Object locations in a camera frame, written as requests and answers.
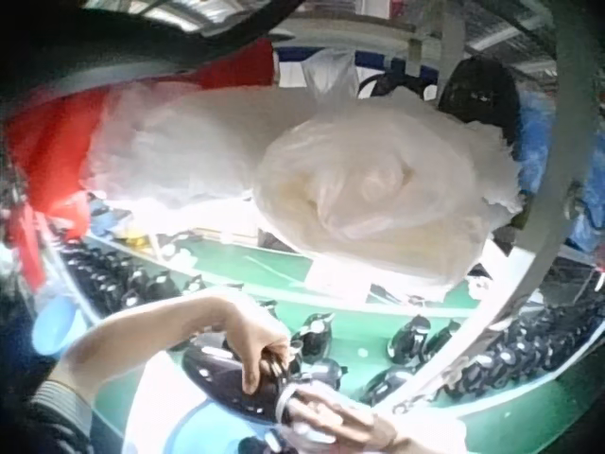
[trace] ceiling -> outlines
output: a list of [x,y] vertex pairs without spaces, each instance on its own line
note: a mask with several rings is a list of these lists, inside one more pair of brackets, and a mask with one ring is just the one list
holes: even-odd
[[[533,80],[547,91],[556,90],[555,33],[544,0],[448,1],[462,5],[466,56],[491,56],[512,68],[517,78]],[[266,3],[268,0],[90,0],[87,8],[143,13],[151,19],[179,25],[185,31],[205,34],[232,26]],[[408,38],[421,36],[422,40],[439,41],[441,5],[442,0],[307,0],[292,19],[351,22],[354,16],[359,29],[364,22],[380,21],[382,26],[405,30]],[[327,29],[314,29],[313,33],[317,38],[318,34],[331,31],[334,35],[334,30]]]

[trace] blue fabric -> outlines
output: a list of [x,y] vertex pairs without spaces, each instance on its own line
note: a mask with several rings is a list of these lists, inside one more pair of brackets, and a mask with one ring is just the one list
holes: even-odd
[[[520,92],[521,98],[521,149],[519,162],[521,189],[535,194],[545,173],[550,147],[550,133],[555,120],[554,103],[542,94]],[[596,139],[591,170],[585,183],[583,199],[597,226],[605,223],[605,133]],[[569,237],[580,249],[590,253],[599,243],[585,217],[579,217]]]

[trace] cable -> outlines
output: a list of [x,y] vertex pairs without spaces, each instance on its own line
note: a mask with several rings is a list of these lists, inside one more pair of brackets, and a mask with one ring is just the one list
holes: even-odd
[[363,81],[359,84],[359,90],[357,90],[357,95],[359,96],[359,94],[363,91],[364,88],[366,88],[372,82],[378,81],[383,76],[384,75],[382,73],[380,73],[380,74],[374,74],[373,76],[369,76],[367,79],[363,79]]

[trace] metal rail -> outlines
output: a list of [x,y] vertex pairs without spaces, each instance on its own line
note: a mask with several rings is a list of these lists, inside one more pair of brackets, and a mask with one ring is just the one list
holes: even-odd
[[475,314],[379,408],[407,410],[444,384],[458,381],[462,369],[508,326],[540,285],[571,229],[565,207],[570,190],[585,178],[596,139],[598,43],[589,18],[571,0],[554,1],[553,15],[560,84],[557,114],[546,171],[526,227]]

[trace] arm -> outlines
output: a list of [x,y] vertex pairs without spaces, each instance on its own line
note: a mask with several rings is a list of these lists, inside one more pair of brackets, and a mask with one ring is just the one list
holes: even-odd
[[227,330],[230,345],[244,363],[249,393],[258,385],[264,348],[287,359],[288,335],[281,323],[241,291],[208,289],[108,317],[67,351],[49,380],[91,404],[103,383],[208,326]]
[[114,314],[72,345],[49,380],[71,388],[91,404],[109,379],[205,326],[223,325],[230,304],[214,296],[192,294]]

